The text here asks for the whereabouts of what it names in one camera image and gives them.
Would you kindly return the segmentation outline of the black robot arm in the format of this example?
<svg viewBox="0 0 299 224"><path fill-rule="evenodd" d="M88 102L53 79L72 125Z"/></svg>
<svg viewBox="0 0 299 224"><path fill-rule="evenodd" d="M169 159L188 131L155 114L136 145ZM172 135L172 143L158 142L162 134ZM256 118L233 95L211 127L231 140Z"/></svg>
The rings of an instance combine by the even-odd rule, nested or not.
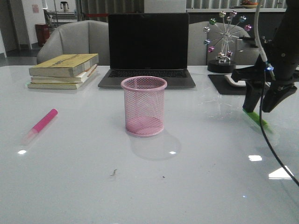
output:
<svg viewBox="0 0 299 224"><path fill-rule="evenodd" d="M262 44L267 56L267 65L259 56L253 66L235 69L232 79L246 82L246 94L243 109L253 112L264 89L269 82L262 103L263 112L271 112L280 102L297 91L295 83L299 80L299 2L286 1L287 9L272 40Z"/></svg>

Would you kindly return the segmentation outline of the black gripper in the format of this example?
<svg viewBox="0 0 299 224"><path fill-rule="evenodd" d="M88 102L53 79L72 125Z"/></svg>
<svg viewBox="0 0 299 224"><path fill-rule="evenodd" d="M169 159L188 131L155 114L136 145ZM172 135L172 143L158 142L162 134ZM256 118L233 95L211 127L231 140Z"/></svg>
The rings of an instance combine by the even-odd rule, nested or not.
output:
<svg viewBox="0 0 299 224"><path fill-rule="evenodd" d="M246 94L243 104L245 112L253 112L259 98L263 95L264 83L262 74L266 73L266 81L271 82L263 98L263 112L271 112L284 99L297 91L295 82L299 81L299 37L275 36L272 40L257 40L262 52L255 64L250 67L235 69L231 78L246 82Z"/></svg>

